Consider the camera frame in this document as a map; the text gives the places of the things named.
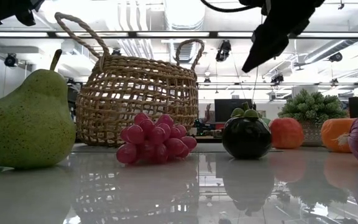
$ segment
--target woven basket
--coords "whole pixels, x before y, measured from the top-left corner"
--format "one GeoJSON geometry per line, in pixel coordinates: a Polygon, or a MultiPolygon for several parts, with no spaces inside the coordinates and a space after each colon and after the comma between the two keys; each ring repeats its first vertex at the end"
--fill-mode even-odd
{"type": "Polygon", "coordinates": [[[161,60],[111,55],[103,39],[81,19],[59,12],[55,18],[72,39],[99,59],[76,101],[78,137],[84,143],[90,146],[121,145],[121,129],[132,125],[134,116],[139,112],[153,119],[163,113],[169,114],[187,130],[192,127],[198,115],[194,68],[204,50],[202,40],[182,42],[176,52],[177,64],[173,65],[161,60]],[[77,37],[62,19],[76,22],[84,28],[102,46],[103,55],[77,37]],[[199,43],[200,50],[191,69],[182,68],[179,66],[180,49],[192,42],[199,43]]]}

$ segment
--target ceiling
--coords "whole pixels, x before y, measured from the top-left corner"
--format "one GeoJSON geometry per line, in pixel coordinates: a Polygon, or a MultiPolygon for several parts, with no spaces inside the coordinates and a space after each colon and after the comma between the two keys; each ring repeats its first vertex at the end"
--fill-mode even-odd
{"type": "MultiPolygon", "coordinates": [[[[168,23],[166,22],[167,20],[170,24],[178,24],[177,27],[181,26],[176,29],[186,29],[187,26],[190,27],[188,24],[191,24],[191,22],[199,21],[201,22],[201,25],[196,27],[196,30],[235,30],[252,32],[261,21],[264,20],[260,15],[260,9],[224,14],[205,8],[199,0],[181,0],[176,2],[175,0],[76,0],[75,2],[76,4],[73,4],[73,0],[45,1],[40,11],[35,14],[37,25],[26,27],[18,22],[15,17],[10,17],[2,21],[3,25],[0,26],[0,31],[62,30],[53,18],[53,15],[57,11],[78,16],[87,22],[92,29],[103,31],[136,30],[141,28],[144,29],[145,26],[147,30],[163,31],[169,29],[167,25],[168,23]],[[133,14],[131,11],[132,7],[135,9],[138,7],[145,7],[145,10],[142,11],[141,8],[139,8],[138,11],[136,11],[137,13],[133,14]]],[[[209,2],[221,8],[241,7],[236,0],[209,0],[209,2]]],[[[345,7],[339,10],[339,1],[326,0],[312,16],[310,25],[306,30],[313,32],[357,31],[358,0],[343,0],[343,2],[345,3],[345,7]]],[[[82,31],[78,25],[68,21],[65,22],[71,30],[82,31]]],[[[94,47],[95,50],[101,51],[101,47],[96,41],[89,39],[85,41],[94,47]]],[[[149,41],[154,59],[172,61],[170,60],[170,49],[172,46],[170,43],[175,40],[151,39],[149,41]]],[[[271,59],[259,68],[245,74],[241,71],[241,68],[248,56],[252,42],[249,39],[230,40],[232,46],[230,56],[225,62],[216,62],[215,55],[221,41],[222,40],[219,39],[204,40],[204,54],[196,67],[199,82],[204,82],[206,72],[209,72],[210,80],[213,83],[253,83],[256,78],[258,83],[262,83],[263,81],[270,83],[271,76],[277,73],[282,73],[285,79],[284,82],[290,83],[327,83],[333,78],[338,78],[340,83],[358,82],[358,43],[340,51],[343,55],[343,60],[340,62],[332,63],[326,60],[319,60],[302,67],[304,68],[302,70],[298,70],[298,67],[294,66],[294,63],[301,62],[305,56],[328,43],[334,43],[334,40],[290,40],[290,44],[279,57],[271,59]]],[[[125,44],[135,44],[140,50],[141,56],[146,57],[146,54],[139,48],[142,44],[146,46],[146,43],[142,40],[133,40],[133,42],[131,42],[131,40],[105,39],[105,42],[110,49],[116,47],[123,48],[123,45],[125,44]]],[[[77,80],[86,81],[87,76],[90,74],[90,70],[94,65],[94,60],[89,58],[87,51],[82,51],[83,49],[79,48],[79,45],[74,45],[71,40],[26,38],[0,39],[0,55],[17,53],[20,60],[36,64],[37,68],[48,65],[55,49],[73,49],[73,47],[74,49],[80,49],[77,51],[81,52],[77,52],[77,55],[63,55],[60,62],[59,72],[66,76],[74,77],[77,80]]],[[[190,64],[184,64],[183,66],[189,68],[190,64]]],[[[230,98],[231,95],[240,95],[241,98],[248,98],[253,94],[252,88],[253,86],[251,85],[244,85],[242,90],[238,88],[237,90],[234,90],[236,88],[231,88],[230,85],[202,86],[200,98],[206,100],[213,98],[230,98]]],[[[326,92],[325,94],[350,93],[350,95],[353,95],[353,88],[351,86],[346,86],[345,88],[338,86],[332,90],[329,86],[321,87],[321,91],[326,92]]],[[[274,90],[270,89],[269,86],[266,86],[266,89],[264,90],[261,89],[262,88],[257,88],[255,98],[268,99],[268,93],[271,92],[278,92],[281,94],[291,92],[291,89],[288,86],[283,86],[282,88],[277,87],[274,88],[274,90]]]]}

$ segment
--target green plant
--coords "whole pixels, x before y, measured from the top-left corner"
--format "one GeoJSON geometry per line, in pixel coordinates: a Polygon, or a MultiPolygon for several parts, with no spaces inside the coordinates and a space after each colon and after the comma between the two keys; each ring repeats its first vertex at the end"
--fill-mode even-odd
{"type": "Polygon", "coordinates": [[[293,99],[287,100],[278,116],[321,126],[328,119],[345,118],[346,111],[341,109],[341,102],[337,96],[323,96],[320,92],[310,94],[306,90],[301,90],[293,99]]]}

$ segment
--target potted plant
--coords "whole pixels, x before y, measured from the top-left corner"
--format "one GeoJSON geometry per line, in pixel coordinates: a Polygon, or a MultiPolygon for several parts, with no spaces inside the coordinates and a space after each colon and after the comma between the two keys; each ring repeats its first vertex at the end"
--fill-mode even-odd
{"type": "Polygon", "coordinates": [[[323,96],[320,92],[308,93],[301,90],[294,98],[288,99],[280,118],[294,118],[302,125],[305,134],[304,146],[321,146],[321,126],[332,118],[345,118],[337,96],[323,96]]]}

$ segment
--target grape bunch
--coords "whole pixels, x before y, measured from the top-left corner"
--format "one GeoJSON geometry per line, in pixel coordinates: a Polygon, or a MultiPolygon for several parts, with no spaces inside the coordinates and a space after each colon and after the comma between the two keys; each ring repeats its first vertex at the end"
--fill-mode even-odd
{"type": "Polygon", "coordinates": [[[125,142],[117,151],[117,160],[123,164],[138,161],[163,164],[177,157],[185,158],[196,146],[193,137],[186,136],[183,125],[174,125],[173,119],[163,114],[154,123],[146,114],[139,113],[135,124],[124,128],[120,138],[125,142]]]}

